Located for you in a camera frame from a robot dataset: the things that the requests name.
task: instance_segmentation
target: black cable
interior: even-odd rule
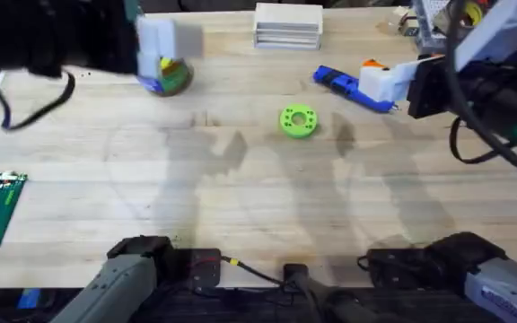
[[[458,44],[458,27],[460,25],[461,13],[466,8],[466,0],[455,0],[453,13],[446,40],[446,79],[451,91],[453,105],[456,112],[471,127],[484,142],[517,168],[517,153],[514,153],[508,146],[502,144],[478,119],[472,108],[468,105],[466,96],[460,88],[460,81],[456,72],[456,47]]]
[[[358,267],[364,271],[368,271],[368,266],[367,265],[363,265],[362,261],[363,260],[366,260],[368,262],[368,257],[367,256],[360,256],[359,258],[356,259],[356,264],[358,265]]]
[[[58,108],[59,106],[67,102],[69,99],[71,99],[71,95],[73,95],[73,91],[75,89],[75,78],[71,73],[67,71],[65,71],[65,73],[67,74],[67,85],[61,93],[61,95],[59,95],[57,99],[50,102],[43,108],[35,111],[33,114],[31,114],[26,119],[24,119],[16,125],[11,125],[11,108],[9,107],[9,103],[5,99],[4,94],[0,90],[0,103],[4,109],[4,120],[1,123],[1,128],[3,128],[6,131],[15,131],[28,127],[34,124],[35,122],[39,121],[39,119],[45,117],[45,115],[47,115],[52,110]]]
[[[450,151],[452,153],[452,156],[454,156],[454,158],[456,158],[457,160],[459,160],[463,163],[466,163],[466,164],[478,164],[481,162],[487,162],[500,155],[496,151],[490,151],[490,152],[484,153],[482,155],[479,155],[478,157],[464,159],[460,155],[460,151],[458,149],[458,131],[460,130],[461,121],[462,121],[462,119],[460,117],[457,117],[456,119],[454,119],[454,122],[452,122],[452,125],[450,128],[450,136],[449,136],[448,142],[450,145]],[[508,147],[509,149],[512,149],[513,147],[516,146],[516,144],[510,142],[510,143],[505,144],[505,146]]]
[[[227,256],[221,256],[221,260],[222,261],[225,261],[229,264],[232,264],[232,265],[235,265],[235,266],[239,266],[240,268],[248,271],[249,273],[255,275],[256,277],[259,277],[259,278],[262,278],[272,284],[276,284],[276,285],[279,285],[279,286],[284,286],[285,283],[278,280],[278,279],[275,279],[271,276],[268,276],[268,275],[265,275],[261,272],[259,272],[258,270],[256,269],[253,269],[252,267],[250,266],[247,266],[245,263],[243,263],[242,261],[240,260],[237,260],[237,259],[233,259],[233,258],[230,258],[230,257],[227,257]]]

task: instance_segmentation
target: white cardboard box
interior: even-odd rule
[[[319,49],[322,6],[257,3],[255,48]]]

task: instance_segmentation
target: green toy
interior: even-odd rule
[[[286,135],[300,139],[311,135],[316,129],[318,118],[309,106],[289,104],[280,114],[280,127]]]

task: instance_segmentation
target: wood grain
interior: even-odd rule
[[[448,150],[452,116],[377,115],[314,84],[318,65],[416,57],[380,33],[388,8],[325,11],[321,51],[257,50],[252,13],[180,13],[201,23],[205,55],[177,97],[134,77],[70,68],[74,97],[37,125],[0,130],[0,171],[30,175],[0,248],[0,287],[86,285],[125,237],[170,236],[217,247],[279,275],[303,262],[325,283],[368,285],[355,258],[369,247],[428,243],[474,231],[517,259],[517,170],[467,166]],[[56,97],[63,81],[9,73],[13,118]],[[317,110],[307,140],[277,128],[288,103]],[[2,112],[0,107],[0,124]],[[487,148],[465,130],[465,154]],[[225,266],[223,285],[265,285]]]

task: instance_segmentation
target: blue glue gun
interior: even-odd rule
[[[367,108],[375,111],[386,113],[396,108],[394,102],[380,101],[377,102],[364,93],[358,91],[358,79],[344,74],[340,71],[320,65],[312,75],[314,82],[321,83],[335,93],[338,93],[349,100],[360,103]]]

